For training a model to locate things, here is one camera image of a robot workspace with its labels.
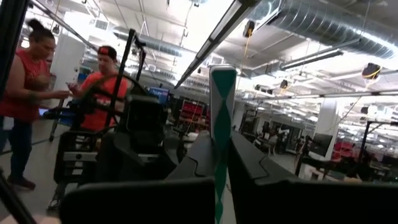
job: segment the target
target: monitor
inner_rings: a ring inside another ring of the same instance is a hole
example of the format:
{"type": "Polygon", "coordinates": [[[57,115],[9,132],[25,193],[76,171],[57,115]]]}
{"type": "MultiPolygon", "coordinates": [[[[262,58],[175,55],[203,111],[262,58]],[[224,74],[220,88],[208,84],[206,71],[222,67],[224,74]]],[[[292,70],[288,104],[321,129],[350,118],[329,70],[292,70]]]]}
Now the monitor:
{"type": "Polygon", "coordinates": [[[149,93],[157,96],[160,104],[166,103],[169,96],[169,90],[157,87],[150,87],[149,93]]]}
{"type": "Polygon", "coordinates": [[[328,134],[316,133],[313,137],[313,142],[310,147],[310,152],[325,157],[333,136],[328,134]]]}

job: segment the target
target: ceiling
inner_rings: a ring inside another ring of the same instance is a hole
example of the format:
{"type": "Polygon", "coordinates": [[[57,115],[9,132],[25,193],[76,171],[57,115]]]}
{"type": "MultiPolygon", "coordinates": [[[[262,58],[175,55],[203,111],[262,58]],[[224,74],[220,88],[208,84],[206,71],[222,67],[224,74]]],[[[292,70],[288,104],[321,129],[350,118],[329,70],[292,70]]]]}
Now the ceiling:
{"type": "MultiPolygon", "coordinates": [[[[233,2],[170,0],[168,5],[167,0],[87,0],[86,4],[82,4],[81,0],[38,1],[61,18],[67,12],[80,12],[91,17],[95,14],[93,19],[96,17],[108,21],[110,25],[107,32],[114,41],[95,35],[91,35],[89,41],[95,45],[113,45],[119,55],[123,54],[127,30],[136,30],[139,38],[147,42],[146,70],[143,73],[145,82],[153,85],[165,83],[170,88],[180,79],[233,2]]],[[[288,116],[299,123],[307,122],[311,128],[316,121],[312,117],[317,117],[322,99],[249,101],[246,98],[269,96],[254,90],[255,85],[272,89],[274,96],[398,89],[398,75],[395,72],[398,67],[394,63],[395,49],[398,49],[398,25],[395,23],[397,16],[394,9],[398,7],[398,1],[285,0],[279,5],[279,15],[261,26],[261,22],[269,15],[266,9],[271,12],[279,2],[263,0],[264,4],[258,6],[262,8],[257,7],[248,16],[250,19],[257,18],[251,38],[248,40],[242,35],[248,21],[245,19],[203,62],[200,72],[192,74],[177,93],[207,99],[207,65],[231,64],[242,72],[238,77],[237,100],[263,108],[272,105],[272,109],[266,113],[288,116]],[[305,58],[357,37],[361,39],[360,43],[339,48],[343,55],[285,71],[279,69],[281,63],[305,58]],[[379,78],[371,82],[361,76],[362,69],[369,62],[383,67],[379,78]],[[279,88],[282,80],[288,81],[287,90],[279,88]],[[290,108],[301,111],[303,115],[292,113],[290,108]]],[[[87,55],[88,61],[90,58],[95,59],[93,52],[91,56],[87,55]]],[[[130,59],[127,70],[134,73],[137,65],[134,61],[137,58],[130,55],[130,59]]],[[[344,118],[340,123],[340,133],[348,139],[360,138],[363,119],[398,119],[394,97],[345,98],[339,101],[343,105],[341,114],[344,118]],[[386,106],[394,112],[389,117],[361,114],[361,108],[370,105],[386,106]]],[[[385,131],[383,127],[375,130],[377,135],[372,141],[382,141],[383,149],[392,147],[395,150],[398,129],[386,128],[389,130],[385,131]]]]}

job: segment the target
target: jeans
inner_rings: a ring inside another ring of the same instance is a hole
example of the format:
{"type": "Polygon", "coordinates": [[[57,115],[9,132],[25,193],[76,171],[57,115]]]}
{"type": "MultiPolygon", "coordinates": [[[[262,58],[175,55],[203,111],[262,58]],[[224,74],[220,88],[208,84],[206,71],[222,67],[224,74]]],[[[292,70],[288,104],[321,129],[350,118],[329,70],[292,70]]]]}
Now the jeans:
{"type": "Polygon", "coordinates": [[[14,119],[13,128],[4,130],[3,121],[4,117],[0,116],[0,153],[6,147],[8,139],[12,151],[10,176],[15,179],[21,179],[32,150],[32,123],[14,119]]]}

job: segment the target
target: black cap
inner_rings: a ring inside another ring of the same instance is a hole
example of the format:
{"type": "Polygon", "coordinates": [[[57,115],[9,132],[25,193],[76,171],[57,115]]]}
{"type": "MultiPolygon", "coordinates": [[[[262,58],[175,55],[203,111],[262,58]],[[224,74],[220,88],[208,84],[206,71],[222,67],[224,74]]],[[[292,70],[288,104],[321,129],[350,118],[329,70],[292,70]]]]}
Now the black cap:
{"type": "Polygon", "coordinates": [[[116,56],[118,56],[118,53],[116,52],[116,50],[111,46],[102,46],[98,49],[97,53],[99,55],[107,55],[112,60],[116,60],[116,56]]]}

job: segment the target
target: man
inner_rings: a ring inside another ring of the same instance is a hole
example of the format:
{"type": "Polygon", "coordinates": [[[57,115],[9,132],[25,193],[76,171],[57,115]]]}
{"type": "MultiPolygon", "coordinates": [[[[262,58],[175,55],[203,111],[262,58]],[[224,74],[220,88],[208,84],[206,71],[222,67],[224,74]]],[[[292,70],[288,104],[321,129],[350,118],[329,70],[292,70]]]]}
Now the man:
{"type": "MultiPolygon", "coordinates": [[[[98,80],[112,76],[112,75],[117,75],[118,71],[116,70],[116,63],[117,63],[117,52],[114,48],[110,46],[102,46],[98,49],[98,68],[99,71],[92,73],[87,77],[87,79],[81,84],[81,86],[78,86],[77,84],[68,84],[69,90],[73,93],[73,95],[77,98],[81,97],[85,90],[87,90],[92,84],[97,82],[98,80]]],[[[116,83],[116,77],[109,78],[105,82],[103,82],[99,87],[107,91],[110,94],[113,94],[114,91],[114,86],[116,83]]],[[[122,79],[120,87],[119,87],[119,92],[118,92],[118,97],[124,97],[126,95],[128,89],[128,84],[126,79],[122,79]]],[[[110,98],[107,96],[103,95],[96,95],[97,100],[100,101],[101,103],[106,103],[110,102],[110,98]]],[[[117,110],[122,110],[123,104],[120,102],[117,102],[116,104],[116,109],[117,110]]],[[[101,131],[104,129],[105,122],[106,122],[106,117],[107,117],[107,112],[100,110],[100,109],[95,109],[95,112],[93,114],[87,114],[85,115],[85,120],[81,124],[81,130],[84,131],[92,131],[92,132],[97,132],[101,131]]],[[[111,120],[110,126],[114,124],[114,120],[111,120]]],[[[83,170],[84,172],[95,172],[93,170],[94,168],[89,166],[85,167],[83,170]]],[[[57,189],[55,190],[55,194],[53,196],[53,199],[48,207],[49,210],[56,210],[58,209],[58,205],[60,200],[63,198],[65,195],[65,189],[67,187],[66,184],[58,184],[57,189]]]]}

